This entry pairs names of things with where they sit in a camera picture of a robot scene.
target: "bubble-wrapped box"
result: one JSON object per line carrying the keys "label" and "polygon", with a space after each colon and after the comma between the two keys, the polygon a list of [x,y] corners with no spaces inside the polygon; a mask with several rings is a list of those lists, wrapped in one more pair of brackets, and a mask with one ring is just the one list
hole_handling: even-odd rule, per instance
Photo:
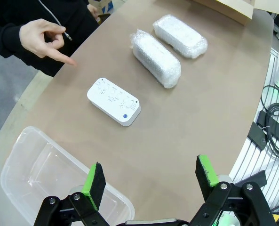
{"label": "bubble-wrapped box", "polygon": [[147,32],[131,34],[134,56],[165,87],[174,87],[181,75],[181,65],[159,41]]}
{"label": "bubble-wrapped box", "polygon": [[207,40],[172,15],[163,16],[153,26],[157,37],[173,46],[184,57],[195,59],[207,50]]}

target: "human hand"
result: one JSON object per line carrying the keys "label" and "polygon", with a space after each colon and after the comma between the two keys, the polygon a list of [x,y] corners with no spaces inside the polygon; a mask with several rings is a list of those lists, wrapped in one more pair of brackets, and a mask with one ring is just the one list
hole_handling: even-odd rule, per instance
{"label": "human hand", "polygon": [[95,19],[97,19],[97,17],[98,17],[98,10],[97,10],[97,8],[94,7],[94,6],[91,5],[91,4],[89,4],[89,5],[87,6],[87,8],[88,8],[88,10],[91,12],[92,16],[93,16]]}
{"label": "human hand", "polygon": [[[77,65],[70,57],[60,53],[57,49],[64,45],[62,33],[65,27],[51,23],[44,19],[30,21],[20,28],[19,37],[23,48],[34,53],[40,58],[48,56],[56,61],[70,65]],[[46,34],[52,42],[45,42]]]}

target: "clear plastic bin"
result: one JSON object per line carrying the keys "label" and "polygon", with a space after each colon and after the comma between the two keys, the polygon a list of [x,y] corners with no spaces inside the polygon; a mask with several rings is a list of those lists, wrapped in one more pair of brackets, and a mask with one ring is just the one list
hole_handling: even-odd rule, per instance
{"label": "clear plastic bin", "polygon": [[[27,127],[13,146],[0,183],[13,205],[33,225],[44,198],[54,195],[64,199],[71,189],[84,184],[88,172],[89,168],[41,130]],[[111,226],[135,216],[130,200],[109,184],[99,212]]]}

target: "cardboard box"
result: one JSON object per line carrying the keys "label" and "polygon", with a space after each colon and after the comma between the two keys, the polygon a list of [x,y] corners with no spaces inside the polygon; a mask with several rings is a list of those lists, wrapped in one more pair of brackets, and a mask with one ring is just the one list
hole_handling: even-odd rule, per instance
{"label": "cardboard box", "polygon": [[246,25],[251,19],[253,10],[279,14],[279,0],[194,0],[202,5],[212,8],[240,24]]}
{"label": "cardboard box", "polygon": [[96,7],[99,14],[109,13],[113,9],[112,0],[89,0],[89,4]]}

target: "cardboard box flap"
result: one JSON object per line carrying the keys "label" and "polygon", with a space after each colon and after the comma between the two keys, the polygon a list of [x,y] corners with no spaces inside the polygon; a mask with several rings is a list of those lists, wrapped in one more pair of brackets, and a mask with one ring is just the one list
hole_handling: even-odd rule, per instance
{"label": "cardboard box flap", "polygon": [[255,0],[254,8],[279,14],[279,0]]}
{"label": "cardboard box flap", "polygon": [[246,1],[243,0],[217,0],[217,1],[226,6],[229,6],[230,8],[252,19],[254,7],[251,4],[247,3]]}

